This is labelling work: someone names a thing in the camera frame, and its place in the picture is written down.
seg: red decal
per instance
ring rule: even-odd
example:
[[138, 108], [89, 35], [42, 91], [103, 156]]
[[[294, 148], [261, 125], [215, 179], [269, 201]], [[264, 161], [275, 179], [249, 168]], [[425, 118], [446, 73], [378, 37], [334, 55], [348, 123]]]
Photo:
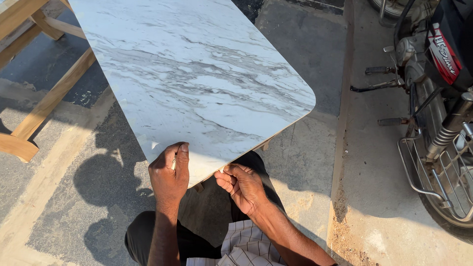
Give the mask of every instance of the red decal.
[[433, 26], [435, 36], [429, 31], [429, 49], [440, 75], [448, 84], [452, 84], [456, 80], [462, 66], [453, 52], [452, 47], [450, 47], [450, 44], [440, 31], [439, 24], [434, 23]]

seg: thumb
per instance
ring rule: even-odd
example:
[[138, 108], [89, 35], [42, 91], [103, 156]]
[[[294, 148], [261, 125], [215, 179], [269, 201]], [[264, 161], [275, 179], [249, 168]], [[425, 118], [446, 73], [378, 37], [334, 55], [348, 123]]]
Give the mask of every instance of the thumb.
[[238, 165], [227, 165], [223, 168], [223, 171], [231, 176], [236, 177], [238, 180], [244, 180], [250, 177], [250, 175]]
[[177, 178], [189, 178], [189, 146], [182, 144], [176, 155], [176, 176]]

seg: man's arm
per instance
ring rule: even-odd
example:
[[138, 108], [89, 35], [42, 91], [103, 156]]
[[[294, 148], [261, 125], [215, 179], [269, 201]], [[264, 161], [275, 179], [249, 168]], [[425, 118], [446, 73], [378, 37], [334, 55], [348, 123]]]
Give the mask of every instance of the man's arm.
[[156, 222], [149, 250], [148, 266], [180, 265], [176, 225], [177, 210], [163, 212], [158, 211], [156, 206]]
[[333, 258], [301, 233], [267, 198], [249, 217], [271, 240], [287, 265], [336, 265]]
[[287, 265], [336, 265], [333, 258], [294, 227], [268, 200], [261, 178], [253, 169], [233, 164], [225, 166], [224, 173], [216, 172], [214, 176], [240, 210], [271, 240]]
[[[156, 221], [148, 266], [180, 265], [177, 247], [177, 211], [189, 184], [189, 143], [167, 147], [149, 167], [156, 198]], [[175, 158], [175, 170], [172, 169]]]

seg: hairy forearm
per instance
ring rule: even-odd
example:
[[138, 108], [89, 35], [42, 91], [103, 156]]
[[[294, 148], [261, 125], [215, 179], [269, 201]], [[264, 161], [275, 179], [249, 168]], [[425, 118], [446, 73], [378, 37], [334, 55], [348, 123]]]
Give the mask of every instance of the hairy forearm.
[[301, 233], [278, 207], [269, 201], [265, 200], [250, 219], [271, 240], [287, 265], [336, 264], [319, 245]]
[[148, 266], [180, 265], [177, 247], [177, 208], [156, 206], [156, 222]]

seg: white marble pattern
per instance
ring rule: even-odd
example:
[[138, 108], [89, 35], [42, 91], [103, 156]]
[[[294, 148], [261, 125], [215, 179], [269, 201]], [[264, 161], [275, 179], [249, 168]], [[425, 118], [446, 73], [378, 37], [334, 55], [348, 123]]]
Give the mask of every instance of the white marble pattern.
[[148, 160], [190, 143], [189, 187], [315, 105], [231, 0], [71, 0]]

